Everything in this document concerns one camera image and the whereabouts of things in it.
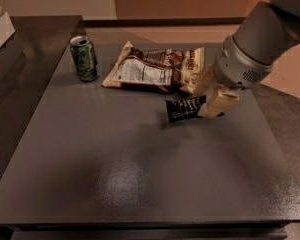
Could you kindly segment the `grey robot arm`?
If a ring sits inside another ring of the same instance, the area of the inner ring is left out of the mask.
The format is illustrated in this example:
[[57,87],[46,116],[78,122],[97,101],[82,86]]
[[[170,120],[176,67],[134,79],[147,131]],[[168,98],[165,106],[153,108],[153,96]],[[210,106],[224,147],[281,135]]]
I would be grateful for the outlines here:
[[274,62],[300,44],[300,0],[258,2],[236,32],[226,37],[194,91],[206,98],[198,115],[214,118],[258,85]]

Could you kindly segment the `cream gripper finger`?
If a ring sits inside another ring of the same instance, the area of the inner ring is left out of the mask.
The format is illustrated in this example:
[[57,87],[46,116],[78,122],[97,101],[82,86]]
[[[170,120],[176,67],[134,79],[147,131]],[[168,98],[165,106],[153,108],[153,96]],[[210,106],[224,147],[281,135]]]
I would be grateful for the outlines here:
[[213,67],[211,65],[208,65],[200,75],[193,95],[196,97],[210,96],[219,87],[220,84],[214,76]]
[[198,111],[199,117],[215,118],[220,113],[236,105],[240,99],[240,90],[237,88],[214,87],[205,92],[206,102]]

